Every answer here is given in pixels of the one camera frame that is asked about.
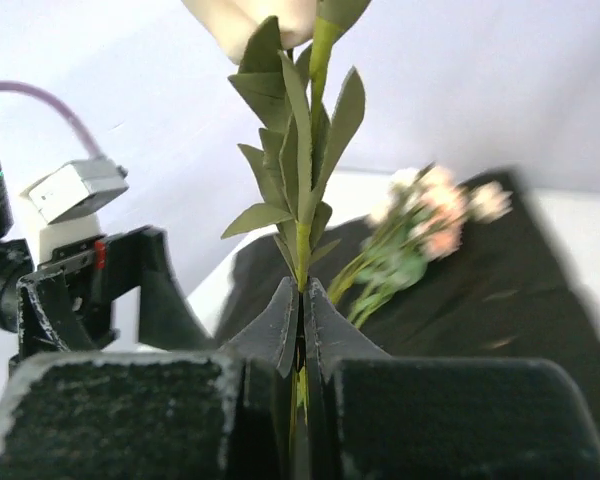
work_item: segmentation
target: black fabric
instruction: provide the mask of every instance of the black fabric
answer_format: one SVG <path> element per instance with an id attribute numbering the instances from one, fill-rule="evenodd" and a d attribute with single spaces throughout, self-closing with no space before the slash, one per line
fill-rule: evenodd
<path id="1" fill-rule="evenodd" d="M 465 182 L 500 182 L 513 192 L 513 211 L 487 225 L 468 223 L 463 246 L 432 263 L 425 278 L 397 294 L 367 320 L 362 332 L 394 356 L 537 357 L 562 366 L 582 389 L 600 430 L 600 341 L 595 320 L 574 293 L 537 220 L 522 201 L 511 171 L 492 171 Z M 325 233 L 340 245 L 314 265 L 325 287 L 359 252 L 369 234 L 363 221 Z M 271 236 L 241 250 L 217 332 L 224 342 L 269 303 L 287 267 Z M 353 288 L 338 305 L 346 316 Z"/>

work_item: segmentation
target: green leaves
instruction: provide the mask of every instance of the green leaves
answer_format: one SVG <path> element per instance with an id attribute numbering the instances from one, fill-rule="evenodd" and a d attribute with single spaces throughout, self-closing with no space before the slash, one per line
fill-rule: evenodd
<path id="1" fill-rule="evenodd" d="M 358 131 L 364 119 L 364 111 L 364 85 L 358 71 L 352 68 L 344 81 L 331 120 L 331 128 L 316 186 L 321 195 L 324 194 L 327 181 L 336 168 L 342 153 Z"/>
<path id="2" fill-rule="evenodd" d="M 316 248 L 318 245 L 320 237 L 322 237 L 322 234 L 331 219 L 332 213 L 333 208 L 326 202 L 320 202 L 316 207 L 313 223 L 311 224 L 311 236 L 309 237 L 311 248 Z"/>
<path id="3" fill-rule="evenodd" d="M 247 47 L 238 68 L 241 73 L 280 72 L 278 52 L 282 50 L 278 18 L 264 19 L 247 42 Z"/>
<path id="4" fill-rule="evenodd" d="M 280 151 L 280 171 L 282 172 L 282 181 L 284 185 L 287 204 L 294 217 L 298 217 L 298 149 L 299 149 L 298 129 L 296 128 L 295 118 L 289 119 L 289 127 L 285 134 Z"/>
<path id="5" fill-rule="evenodd" d="M 326 183 L 364 117 L 364 88 L 353 69 L 333 119 L 322 96 L 333 44 L 364 12 L 369 0 L 317 0 L 314 41 L 298 57 L 282 51 L 276 17 L 249 39 L 238 73 L 229 81 L 262 122 L 262 149 L 239 145 L 264 203 L 245 210 L 222 238 L 275 224 L 274 237 L 302 290 L 308 265 L 337 241 L 318 248 L 332 209 L 322 201 Z M 307 88 L 311 83 L 311 103 Z"/>
<path id="6" fill-rule="evenodd" d="M 298 73 L 296 66 L 284 52 L 279 52 L 282 62 L 282 73 L 284 84 L 287 87 L 287 95 L 291 103 L 291 110 L 295 118 L 297 128 L 297 180 L 298 195 L 301 198 L 299 208 L 305 208 L 304 203 L 308 200 L 311 192 L 311 113 L 309 101 L 307 100 L 306 86 Z"/>
<path id="7" fill-rule="evenodd" d="M 311 260 L 309 261 L 309 265 L 313 265 L 318 260 L 320 260 L 322 257 L 326 256 L 331 250 L 336 248 L 339 243 L 340 243 L 340 239 L 337 238 L 337 239 L 332 240 L 331 242 L 327 243 L 326 245 L 318 248 L 317 250 L 315 250 L 311 254 Z"/>
<path id="8" fill-rule="evenodd" d="M 268 129 L 284 132 L 288 116 L 282 72 L 238 73 L 229 82 Z"/>
<path id="9" fill-rule="evenodd" d="M 290 220 L 291 213 L 267 203 L 256 203 L 250 206 L 236 218 L 222 234 L 221 238 L 229 238 L 241 233 L 247 233 L 262 227 Z"/>
<path id="10" fill-rule="evenodd" d="M 285 199 L 264 166 L 264 152 L 250 145 L 244 144 L 238 144 L 238 148 L 240 148 L 240 151 L 249 162 L 253 176 L 256 178 L 256 182 L 258 183 L 258 190 L 260 190 L 262 199 L 274 207 L 285 210 Z"/>

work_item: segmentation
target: flower stem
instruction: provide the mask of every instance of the flower stem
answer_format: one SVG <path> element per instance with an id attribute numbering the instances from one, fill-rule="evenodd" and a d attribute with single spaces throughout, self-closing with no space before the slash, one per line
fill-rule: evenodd
<path id="1" fill-rule="evenodd" d="M 304 293 L 304 288 L 309 277 L 309 260 L 311 259 L 311 225 L 296 223 L 296 248 L 298 249 L 298 265 L 296 266 L 296 280 L 298 291 Z"/>
<path id="2" fill-rule="evenodd" d="M 355 309 L 357 302 L 360 302 L 360 301 L 364 300 L 365 298 L 367 298 L 369 293 L 371 293 L 372 291 L 373 290 L 370 290 L 369 292 L 367 292 L 366 295 L 363 292 L 363 294 L 360 295 L 360 297 L 353 304 L 352 310 Z M 382 286 L 381 286 L 380 293 L 382 294 L 380 300 L 375 302 L 373 305 L 369 305 L 369 306 L 365 307 L 362 311 L 357 312 L 356 315 L 352 315 L 351 318 L 349 318 L 349 321 L 351 323 L 353 323 L 353 326 L 356 327 L 358 330 L 362 328 L 364 323 L 369 319 L 369 317 L 371 315 L 373 315 L 373 313 L 375 313 L 380 307 L 382 307 L 389 300 L 391 300 L 391 297 L 393 297 L 395 292 L 389 288 L 382 288 Z"/>
<path id="3" fill-rule="evenodd" d="M 369 247 L 378 247 L 384 245 L 402 227 L 404 227 L 403 222 L 397 222 L 394 224 L 392 221 L 387 221 L 386 223 L 383 223 L 380 228 L 378 228 L 378 230 L 371 235 Z M 351 262 L 349 262 L 349 264 L 344 267 L 332 280 L 329 288 L 327 289 L 327 295 L 329 296 L 331 303 L 337 305 L 346 291 L 351 288 L 358 274 L 363 269 L 371 265 L 374 260 L 375 259 L 373 258 L 367 258 L 365 252 L 363 251 Z"/>

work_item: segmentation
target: white table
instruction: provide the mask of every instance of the white table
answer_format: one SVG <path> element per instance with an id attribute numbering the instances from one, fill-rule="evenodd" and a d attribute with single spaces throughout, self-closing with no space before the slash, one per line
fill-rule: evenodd
<path id="1" fill-rule="evenodd" d="M 325 195 L 325 200 L 334 209 L 330 226 L 365 215 L 375 199 L 382 195 L 387 180 L 387 175 L 335 174 Z M 572 279 L 585 286 L 597 301 L 600 318 L 600 196 L 537 191 L 528 202 L 537 208 L 538 215 L 544 220 L 548 233 L 553 238 L 554 248 L 567 262 Z M 233 287 L 231 271 L 235 253 L 272 230 L 262 229 L 247 235 L 189 295 L 189 303 L 210 333 L 216 330 L 225 301 Z M 15 353 L 16 348 L 15 336 L 0 332 L 0 395 L 7 380 L 7 360 Z M 140 346 L 137 350 L 153 349 Z"/>

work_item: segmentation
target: white backdrop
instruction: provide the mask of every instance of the white backdrop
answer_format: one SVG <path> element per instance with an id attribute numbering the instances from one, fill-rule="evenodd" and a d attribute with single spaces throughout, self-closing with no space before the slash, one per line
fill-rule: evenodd
<path id="1" fill-rule="evenodd" d="M 354 64 L 368 111 L 343 168 L 515 164 L 535 186 L 600 193 L 600 0 L 373 0 L 336 49 L 330 106 Z M 60 96 L 130 170 L 103 226 L 166 228 L 185 292 L 236 245 L 219 236 L 257 198 L 235 144 L 255 143 L 258 123 L 234 71 L 179 0 L 0 0 L 0 79 Z M 0 94 L 11 194 L 83 155 L 45 105 Z M 133 342 L 132 300 L 119 348 Z M 0 388 L 15 348 L 0 332 Z"/>

